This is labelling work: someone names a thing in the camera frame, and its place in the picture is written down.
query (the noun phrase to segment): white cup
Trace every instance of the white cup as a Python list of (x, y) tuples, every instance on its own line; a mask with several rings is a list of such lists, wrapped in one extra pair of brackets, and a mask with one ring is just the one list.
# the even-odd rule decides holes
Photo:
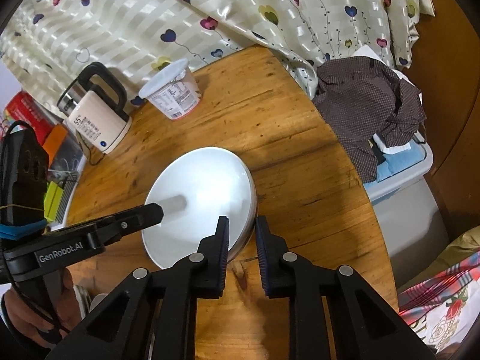
[(164, 67), (141, 88), (138, 95), (148, 99), (171, 120), (188, 114), (202, 97), (197, 81), (188, 68), (187, 58)]

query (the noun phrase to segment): paper cup lid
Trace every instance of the paper cup lid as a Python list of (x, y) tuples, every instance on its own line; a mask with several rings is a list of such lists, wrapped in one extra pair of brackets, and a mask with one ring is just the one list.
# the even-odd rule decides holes
[(181, 74), (186, 68), (188, 68), (188, 59), (182, 58), (172, 62), (168, 66), (164, 67), (161, 71), (155, 74), (150, 81), (147, 82), (138, 92), (138, 95), (142, 99), (146, 99), (152, 93), (163, 88), (169, 82), (173, 81), (176, 76)]

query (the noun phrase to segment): kettle base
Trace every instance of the kettle base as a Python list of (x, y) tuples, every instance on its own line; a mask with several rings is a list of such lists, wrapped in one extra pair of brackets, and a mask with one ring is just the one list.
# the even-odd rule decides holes
[(132, 119), (130, 117), (128, 119), (127, 124), (125, 125), (125, 127), (121, 131), (120, 135), (117, 137), (117, 139), (114, 140), (113, 143), (109, 146), (109, 148), (104, 151), (105, 154), (111, 153), (113, 151), (113, 149), (115, 149), (118, 146), (118, 144), (122, 141), (122, 139), (125, 137), (125, 135), (127, 135), (128, 130), (130, 130), (131, 122), (132, 122)]

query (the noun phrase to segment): blue strap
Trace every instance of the blue strap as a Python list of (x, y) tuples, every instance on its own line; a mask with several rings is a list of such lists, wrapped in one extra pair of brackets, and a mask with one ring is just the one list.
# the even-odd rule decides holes
[(27, 235), (36, 233), (37, 231), (44, 229), (46, 225), (46, 219), (42, 219), (41, 221), (23, 226), (7, 226), (0, 224), (0, 238), (18, 241), (19, 239), (22, 239)]

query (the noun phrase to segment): human hand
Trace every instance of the human hand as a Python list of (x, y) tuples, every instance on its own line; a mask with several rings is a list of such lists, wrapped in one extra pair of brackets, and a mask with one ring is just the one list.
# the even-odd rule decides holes
[[(47, 347), (47, 342), (40, 336), (37, 329), (46, 332), (53, 329), (53, 326), (30, 310), (13, 288), (5, 293), (4, 301), (8, 318), (15, 329), (40, 346)], [(63, 272), (63, 291), (58, 300), (57, 315), (62, 326), (68, 330), (72, 330), (82, 319), (75, 297), (74, 282), (68, 269), (64, 269)], [(60, 333), (62, 337), (66, 336), (63, 330), (60, 330)]]

